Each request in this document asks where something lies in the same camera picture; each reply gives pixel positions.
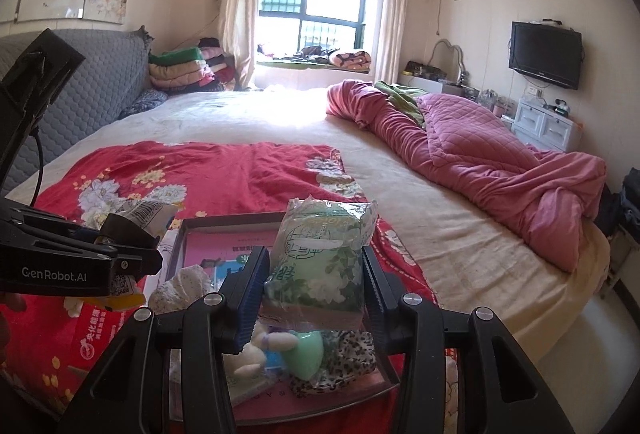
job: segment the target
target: green plastic item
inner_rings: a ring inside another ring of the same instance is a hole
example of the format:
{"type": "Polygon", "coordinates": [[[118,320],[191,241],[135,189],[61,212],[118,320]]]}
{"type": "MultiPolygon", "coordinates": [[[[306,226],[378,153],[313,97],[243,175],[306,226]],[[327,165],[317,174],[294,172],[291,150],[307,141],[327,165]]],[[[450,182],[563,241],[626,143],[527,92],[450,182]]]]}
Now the green plastic item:
{"type": "Polygon", "coordinates": [[[192,60],[204,60],[199,48],[185,48],[174,52],[165,52],[161,55],[149,54],[149,62],[158,66],[175,66],[192,60]]]}
{"type": "Polygon", "coordinates": [[[298,337],[298,345],[290,351],[283,351],[281,354],[287,369],[293,376],[300,380],[309,381],[320,369],[324,347],[322,345],[322,335],[319,331],[308,333],[298,333],[290,331],[298,337]]]}

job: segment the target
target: white drawer cabinet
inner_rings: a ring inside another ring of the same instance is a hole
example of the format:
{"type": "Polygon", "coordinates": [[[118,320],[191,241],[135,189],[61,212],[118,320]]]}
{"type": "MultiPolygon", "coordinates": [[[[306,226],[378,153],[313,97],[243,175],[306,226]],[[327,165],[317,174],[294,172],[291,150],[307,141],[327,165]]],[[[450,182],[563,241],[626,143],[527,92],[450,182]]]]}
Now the white drawer cabinet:
{"type": "Polygon", "coordinates": [[[540,134],[540,127],[542,127],[544,117],[545,114],[542,111],[538,111],[532,106],[518,104],[515,121],[518,127],[526,129],[537,136],[540,134]]]}
{"type": "Polygon", "coordinates": [[[575,151],[582,136],[582,128],[574,121],[526,100],[518,103],[511,130],[523,143],[565,153],[575,151]]]}

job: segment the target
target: gray quilted sofa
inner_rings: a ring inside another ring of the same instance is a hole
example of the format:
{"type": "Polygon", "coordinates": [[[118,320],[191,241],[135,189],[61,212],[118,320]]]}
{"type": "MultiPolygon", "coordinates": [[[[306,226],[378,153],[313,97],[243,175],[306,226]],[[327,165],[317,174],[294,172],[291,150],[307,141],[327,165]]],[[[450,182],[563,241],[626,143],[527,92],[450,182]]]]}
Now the gray quilted sofa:
{"type": "MultiPolygon", "coordinates": [[[[147,63],[152,38],[144,27],[135,32],[54,32],[86,59],[40,122],[45,163],[116,120],[142,90],[150,87],[147,63]]],[[[0,78],[38,34],[29,32],[0,38],[0,78]]],[[[37,170],[36,144],[29,137],[12,165],[1,195],[5,196],[37,170]]]]}

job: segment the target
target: green blanket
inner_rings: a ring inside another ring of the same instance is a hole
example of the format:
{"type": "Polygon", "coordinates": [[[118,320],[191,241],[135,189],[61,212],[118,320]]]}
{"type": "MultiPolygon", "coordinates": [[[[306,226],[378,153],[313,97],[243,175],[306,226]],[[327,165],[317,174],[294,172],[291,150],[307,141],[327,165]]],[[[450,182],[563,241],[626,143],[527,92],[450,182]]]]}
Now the green blanket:
{"type": "Polygon", "coordinates": [[[420,95],[424,95],[427,91],[422,90],[420,88],[412,88],[409,86],[401,86],[398,84],[393,84],[390,86],[386,82],[378,81],[375,84],[376,89],[382,91],[389,102],[395,107],[398,111],[401,111],[416,124],[420,125],[424,129],[424,116],[420,113],[420,109],[418,109],[418,104],[415,103],[415,97],[419,97],[420,95]]]}
{"type": "Polygon", "coordinates": [[[158,66],[175,66],[192,60],[204,60],[199,48],[185,48],[174,52],[165,52],[161,55],[149,54],[149,62],[158,66]]]}

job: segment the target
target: white bed sheet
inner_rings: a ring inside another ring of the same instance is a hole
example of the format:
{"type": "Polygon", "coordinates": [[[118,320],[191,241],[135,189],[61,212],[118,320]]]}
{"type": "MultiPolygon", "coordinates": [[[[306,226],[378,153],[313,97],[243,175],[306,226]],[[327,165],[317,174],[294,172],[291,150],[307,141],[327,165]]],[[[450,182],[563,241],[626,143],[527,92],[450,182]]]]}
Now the white bed sheet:
{"type": "MultiPolygon", "coordinates": [[[[597,290],[609,262],[602,233],[584,222],[580,263],[566,274],[534,254],[462,196],[426,181],[372,133],[327,116],[324,90],[195,93],[100,129],[45,169],[43,189],[100,147],[143,140],[161,143],[326,144],[395,228],[422,268],[440,304],[470,312],[494,309],[533,361],[564,334],[597,290]]],[[[35,176],[9,198],[29,202],[35,176]]]]}

